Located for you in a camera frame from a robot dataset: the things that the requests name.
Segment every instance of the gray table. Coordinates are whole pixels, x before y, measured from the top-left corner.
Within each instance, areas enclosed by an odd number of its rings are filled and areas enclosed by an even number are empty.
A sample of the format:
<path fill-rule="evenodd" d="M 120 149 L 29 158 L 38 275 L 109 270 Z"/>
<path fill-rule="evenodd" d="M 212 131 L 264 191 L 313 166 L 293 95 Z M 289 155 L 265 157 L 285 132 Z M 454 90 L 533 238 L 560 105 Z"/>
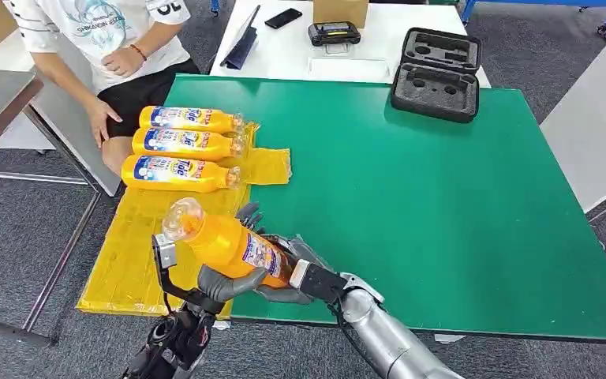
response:
<path fill-rule="evenodd" d="M 68 147 L 58 138 L 56 133 L 50 128 L 47 122 L 41 117 L 38 111 L 32 107 L 29 102 L 43 88 L 43 82 L 36 77 L 34 73 L 21 73 L 13 71 L 0 71 L 0 136 L 6 130 L 8 125 L 20 113 L 24 113 L 38 130 L 50 141 L 58 152 L 64 156 L 80 173 L 81 178 L 65 178 L 48 175 L 18 174 L 11 172 L 1 172 L 0 178 L 29 180 L 36 182 L 57 182 L 67 184 L 77 184 L 88 186 L 94 191 L 92 199 L 84 210 L 80 221 L 78 222 L 69 241 L 66 243 L 62 255 L 54 266 L 52 273 L 47 278 L 36 302 L 34 303 L 29 315 L 27 316 L 21 328 L 0 322 L 0 335 L 11 339 L 32 343 L 37 346 L 46 346 L 51 342 L 47 336 L 41 336 L 32 332 L 33 326 L 38 320 L 45 303 L 50 297 L 52 288 L 57 283 L 62 274 L 66 262 L 69 259 L 73 247 L 75 247 L 78 238 L 87 224 L 89 217 L 94 211 L 96 203 L 99 201 L 103 191 L 97 185 L 94 178 L 78 162 Z"/>

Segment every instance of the red bracelet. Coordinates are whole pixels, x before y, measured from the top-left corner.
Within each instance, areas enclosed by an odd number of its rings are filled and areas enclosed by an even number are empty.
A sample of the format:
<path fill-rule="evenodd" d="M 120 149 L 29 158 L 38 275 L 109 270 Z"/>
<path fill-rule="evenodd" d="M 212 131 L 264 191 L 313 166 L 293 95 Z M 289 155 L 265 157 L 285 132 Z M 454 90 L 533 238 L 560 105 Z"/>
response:
<path fill-rule="evenodd" d="M 135 51 L 138 52 L 138 54 L 140 54 L 141 57 L 143 57 L 143 62 L 148 60 L 148 57 L 145 56 L 145 54 L 143 54 L 143 51 L 141 49 L 138 48 L 138 46 L 134 45 L 133 43 L 131 43 L 129 45 L 129 47 L 131 47 L 132 49 L 134 49 Z"/>

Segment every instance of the yellow bottle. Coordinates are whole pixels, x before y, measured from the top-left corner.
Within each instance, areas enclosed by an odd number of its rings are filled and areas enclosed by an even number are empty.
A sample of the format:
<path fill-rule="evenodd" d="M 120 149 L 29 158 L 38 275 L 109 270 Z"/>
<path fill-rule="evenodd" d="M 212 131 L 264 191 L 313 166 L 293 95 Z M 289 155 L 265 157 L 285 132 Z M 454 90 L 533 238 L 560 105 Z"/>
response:
<path fill-rule="evenodd" d="M 145 107 L 140 112 L 139 124 L 141 128 L 154 126 L 215 133 L 242 133 L 243 130 L 239 114 L 205 108 Z"/>
<path fill-rule="evenodd" d="M 234 188 L 240 180 L 240 168 L 167 156 L 129 156 L 122 164 L 122 180 L 144 190 L 206 193 Z"/>
<path fill-rule="evenodd" d="M 196 199 L 176 201 L 162 221 L 162 230 L 173 241 L 183 240 L 202 263 L 230 278 L 265 267 L 263 284 L 287 287 L 291 265 L 286 255 L 232 216 L 208 215 Z"/>
<path fill-rule="evenodd" d="M 240 156 L 243 140 L 240 136 L 229 138 L 210 132 L 140 128 L 133 135 L 131 147 L 135 154 L 218 160 L 228 156 Z"/>

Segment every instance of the gray carpet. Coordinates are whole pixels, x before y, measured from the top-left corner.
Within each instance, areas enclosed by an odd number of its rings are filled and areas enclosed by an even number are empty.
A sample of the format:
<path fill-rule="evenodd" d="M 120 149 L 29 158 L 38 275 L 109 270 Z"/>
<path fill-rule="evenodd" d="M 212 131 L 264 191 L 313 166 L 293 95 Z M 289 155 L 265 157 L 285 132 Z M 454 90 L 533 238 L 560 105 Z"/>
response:
<path fill-rule="evenodd" d="M 213 18 L 208 2 L 188 2 L 193 19 L 181 39 L 201 68 L 208 67 L 230 14 L 232 1 L 222 3 L 222 14 Z M 540 121 L 605 45 L 595 34 L 604 18 L 604 9 L 480 4 L 468 28 L 484 42 L 492 84 L 523 90 Z M 55 152 L 0 151 L 0 170 L 74 175 Z M 0 180 L 0 321 L 24 321 L 89 197 L 77 186 Z M 117 377 L 142 344 L 152 319 L 74 309 L 116 205 L 100 201 L 35 327 L 58 336 L 58 346 L 35 349 L 0 339 L 0 378 Z M 606 216 L 593 226 L 606 249 Z M 469 379 L 606 378 L 604 345 L 467 337 L 444 346 L 430 335 L 421 338 Z M 336 329 L 237 324 L 214 333 L 199 377 L 376 376 Z"/>

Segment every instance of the bottle cap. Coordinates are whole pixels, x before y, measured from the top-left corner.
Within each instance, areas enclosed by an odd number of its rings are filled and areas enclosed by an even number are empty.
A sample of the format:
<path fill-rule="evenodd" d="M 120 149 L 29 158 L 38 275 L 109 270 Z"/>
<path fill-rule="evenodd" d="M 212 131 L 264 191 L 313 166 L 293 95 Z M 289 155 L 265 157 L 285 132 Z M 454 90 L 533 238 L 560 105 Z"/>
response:
<path fill-rule="evenodd" d="M 234 132 L 242 134 L 245 131 L 245 119 L 242 114 L 237 113 L 231 116 L 234 123 Z"/>
<path fill-rule="evenodd" d="M 225 184 L 226 188 L 235 189 L 238 187 L 238 183 L 240 183 L 240 167 L 236 166 L 236 167 L 230 168 L 226 172 L 226 178 L 225 178 L 224 184 Z"/>
<path fill-rule="evenodd" d="M 231 138 L 231 154 L 233 156 L 242 156 L 245 151 L 245 138 L 242 134 Z"/>
<path fill-rule="evenodd" d="M 163 217 L 161 228 L 163 234 L 171 241 L 191 238 L 203 224 L 204 212 L 193 197 L 175 201 Z"/>

